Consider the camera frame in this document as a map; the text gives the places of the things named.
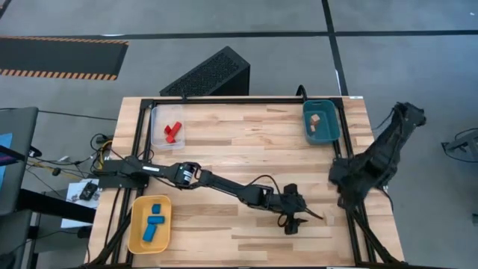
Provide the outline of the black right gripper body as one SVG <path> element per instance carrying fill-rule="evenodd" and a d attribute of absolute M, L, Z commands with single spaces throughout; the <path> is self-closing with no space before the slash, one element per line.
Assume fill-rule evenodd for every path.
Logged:
<path fill-rule="evenodd" d="M 352 209 L 364 199 L 364 179 L 342 162 L 334 162 L 329 170 L 329 181 L 337 187 L 338 206 Z"/>

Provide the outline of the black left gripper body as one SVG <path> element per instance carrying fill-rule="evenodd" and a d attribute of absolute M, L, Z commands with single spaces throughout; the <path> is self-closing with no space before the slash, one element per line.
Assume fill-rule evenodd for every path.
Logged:
<path fill-rule="evenodd" d="M 301 194 L 296 196 L 284 193 L 272 194 L 267 204 L 269 211 L 291 216 L 299 212 L 304 212 L 305 208 L 307 208 L 307 205 Z"/>

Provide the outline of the teal plastic bin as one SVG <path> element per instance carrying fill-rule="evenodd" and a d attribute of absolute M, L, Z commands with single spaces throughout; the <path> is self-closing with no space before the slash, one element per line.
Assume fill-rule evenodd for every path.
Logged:
<path fill-rule="evenodd" d="M 305 126 L 305 139 L 311 145 L 333 143 L 341 136 L 335 104 L 329 100 L 306 101 L 302 107 L 303 121 Z M 320 117 L 320 122 L 312 125 L 312 114 Z M 311 131 L 310 126 L 316 127 L 316 132 Z"/>

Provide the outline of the grey stand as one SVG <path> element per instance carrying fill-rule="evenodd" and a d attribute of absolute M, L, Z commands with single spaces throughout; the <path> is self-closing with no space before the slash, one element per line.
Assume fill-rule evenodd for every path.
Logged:
<path fill-rule="evenodd" d="M 478 163 L 478 127 L 465 129 L 457 133 L 453 141 L 443 142 L 441 147 L 444 154 L 453 160 L 465 163 Z M 460 158 L 457 155 L 453 155 L 453 152 L 457 149 L 468 157 Z"/>

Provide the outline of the black perforated computer case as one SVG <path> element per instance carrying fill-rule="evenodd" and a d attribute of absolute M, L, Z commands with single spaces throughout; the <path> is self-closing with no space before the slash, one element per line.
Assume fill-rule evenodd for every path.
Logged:
<path fill-rule="evenodd" d="M 250 64 L 229 46 L 161 90 L 160 96 L 248 96 Z"/>

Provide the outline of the yellow plastic bin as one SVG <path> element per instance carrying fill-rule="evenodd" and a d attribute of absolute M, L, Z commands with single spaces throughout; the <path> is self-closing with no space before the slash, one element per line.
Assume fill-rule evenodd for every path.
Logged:
<path fill-rule="evenodd" d="M 154 204 L 161 205 L 159 214 L 152 213 Z M 156 224 L 157 229 L 152 242 L 143 241 L 143 233 L 148 225 L 147 218 L 152 215 L 165 217 L 165 222 Z M 128 249 L 136 255 L 156 254 L 165 251 L 171 238 L 172 203 L 164 195 L 144 196 L 137 198 L 131 208 L 131 228 L 128 240 Z"/>

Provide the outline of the clear plastic container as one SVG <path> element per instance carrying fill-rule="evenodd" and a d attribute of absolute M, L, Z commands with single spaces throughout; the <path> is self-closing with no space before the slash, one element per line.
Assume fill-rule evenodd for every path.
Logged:
<path fill-rule="evenodd" d="M 185 146 L 185 119 L 183 107 L 181 105 L 158 105 L 151 112 L 151 138 L 150 142 L 157 149 L 173 150 L 182 149 Z M 175 143 L 168 143 L 164 129 L 166 126 L 171 128 L 176 122 L 182 123 L 178 134 L 174 137 Z"/>

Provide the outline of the small black device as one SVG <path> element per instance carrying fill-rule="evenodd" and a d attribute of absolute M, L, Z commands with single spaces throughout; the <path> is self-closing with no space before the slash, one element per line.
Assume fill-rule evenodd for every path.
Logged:
<path fill-rule="evenodd" d="M 92 182 L 88 182 L 79 195 L 80 200 L 89 201 L 92 199 L 96 191 L 98 190 L 98 185 Z"/>

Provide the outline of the white paper sheet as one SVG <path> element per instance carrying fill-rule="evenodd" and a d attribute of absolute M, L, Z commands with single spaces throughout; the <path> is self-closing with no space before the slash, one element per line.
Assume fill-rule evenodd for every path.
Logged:
<path fill-rule="evenodd" d="M 100 197 L 100 190 L 97 189 L 95 194 L 89 200 L 81 200 L 80 194 L 83 191 L 84 187 L 87 183 L 92 183 L 95 186 L 98 186 L 99 180 L 98 179 L 82 179 L 80 182 L 70 183 L 68 190 L 66 192 L 66 201 L 72 202 L 78 205 L 86 206 L 88 208 L 97 209 L 99 206 L 99 197 Z M 70 220 L 63 218 L 61 221 L 60 227 L 62 229 L 70 229 L 70 228 L 79 228 L 84 226 L 92 226 L 92 223 L 81 222 L 77 220 Z"/>

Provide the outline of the black desk beam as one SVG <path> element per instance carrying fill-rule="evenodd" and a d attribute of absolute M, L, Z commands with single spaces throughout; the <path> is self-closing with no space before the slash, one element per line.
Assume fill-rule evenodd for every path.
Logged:
<path fill-rule="evenodd" d="M 93 223 L 96 210 L 72 202 L 66 202 L 54 197 L 21 189 L 19 191 L 16 208 L 28 209 L 36 213 L 77 220 L 85 223 Z"/>

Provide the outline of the grey chair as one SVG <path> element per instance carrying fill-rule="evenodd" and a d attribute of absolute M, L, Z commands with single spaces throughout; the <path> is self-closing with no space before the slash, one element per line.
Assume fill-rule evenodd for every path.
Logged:
<path fill-rule="evenodd" d="M 0 216 L 16 210 L 38 113 L 35 107 L 0 111 L 0 137 L 10 137 L 8 149 L 18 158 L 14 164 L 0 167 Z"/>

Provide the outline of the black hazard-striped floor mat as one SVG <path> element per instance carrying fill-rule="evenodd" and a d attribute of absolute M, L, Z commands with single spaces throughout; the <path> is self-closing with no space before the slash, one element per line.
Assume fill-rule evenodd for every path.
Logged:
<path fill-rule="evenodd" d="M 0 36 L 0 75 L 115 81 L 128 47 L 122 40 Z"/>

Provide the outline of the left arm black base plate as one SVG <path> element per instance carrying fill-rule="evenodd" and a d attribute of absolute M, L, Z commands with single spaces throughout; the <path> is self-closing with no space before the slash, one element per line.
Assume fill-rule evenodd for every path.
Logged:
<path fill-rule="evenodd" d="M 105 161 L 103 169 L 95 175 L 100 188 L 144 188 L 149 184 L 149 176 L 127 161 Z"/>

